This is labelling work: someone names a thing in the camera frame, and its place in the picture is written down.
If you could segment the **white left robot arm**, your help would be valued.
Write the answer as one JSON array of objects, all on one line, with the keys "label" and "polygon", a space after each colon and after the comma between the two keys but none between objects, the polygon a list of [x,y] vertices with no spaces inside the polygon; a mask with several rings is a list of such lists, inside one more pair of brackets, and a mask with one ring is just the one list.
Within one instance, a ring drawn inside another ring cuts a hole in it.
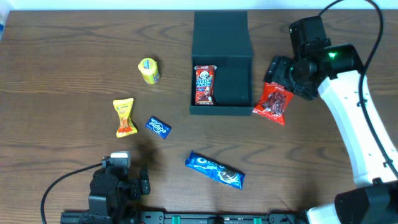
[{"label": "white left robot arm", "polygon": [[140,212],[135,203],[150,194],[147,166],[136,179],[128,177],[126,166],[108,166],[96,171],[90,182],[89,209],[79,216],[79,223],[138,224]]}]

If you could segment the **red snack pouch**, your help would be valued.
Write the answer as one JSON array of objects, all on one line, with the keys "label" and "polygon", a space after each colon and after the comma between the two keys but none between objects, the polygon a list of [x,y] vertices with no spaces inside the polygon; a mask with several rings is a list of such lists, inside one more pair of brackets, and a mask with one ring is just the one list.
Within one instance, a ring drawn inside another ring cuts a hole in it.
[{"label": "red snack pouch", "polygon": [[282,85],[264,82],[261,98],[252,112],[284,126],[284,111],[293,96]]}]

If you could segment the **blue Eclipse mints tin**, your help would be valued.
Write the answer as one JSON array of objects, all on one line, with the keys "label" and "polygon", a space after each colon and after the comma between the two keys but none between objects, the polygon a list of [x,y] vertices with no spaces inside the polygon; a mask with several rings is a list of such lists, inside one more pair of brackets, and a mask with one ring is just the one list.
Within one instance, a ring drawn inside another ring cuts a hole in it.
[{"label": "blue Eclipse mints tin", "polygon": [[156,133],[163,139],[166,139],[172,131],[172,128],[168,124],[161,121],[159,118],[156,118],[155,116],[151,116],[149,118],[149,120],[146,122],[145,127],[151,130],[153,133]]}]

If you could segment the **blue Oreo cookie pack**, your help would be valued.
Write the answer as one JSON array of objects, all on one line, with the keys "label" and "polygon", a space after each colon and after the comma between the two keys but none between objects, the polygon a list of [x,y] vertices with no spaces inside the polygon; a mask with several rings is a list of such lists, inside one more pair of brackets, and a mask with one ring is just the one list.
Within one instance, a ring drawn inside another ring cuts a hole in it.
[{"label": "blue Oreo cookie pack", "polygon": [[239,190],[243,189],[245,174],[226,164],[191,152],[185,161],[185,165],[214,181],[221,182]]}]

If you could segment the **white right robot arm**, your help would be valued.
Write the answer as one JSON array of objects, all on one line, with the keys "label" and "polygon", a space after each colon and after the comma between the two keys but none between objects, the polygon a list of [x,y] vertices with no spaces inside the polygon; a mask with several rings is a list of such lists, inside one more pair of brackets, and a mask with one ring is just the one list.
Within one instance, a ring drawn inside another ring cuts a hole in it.
[{"label": "white right robot arm", "polygon": [[289,26],[293,58],[273,58],[265,81],[306,100],[320,97],[348,151],[355,189],[306,211],[307,223],[396,223],[397,149],[371,98],[351,44],[332,45],[320,16]]}]

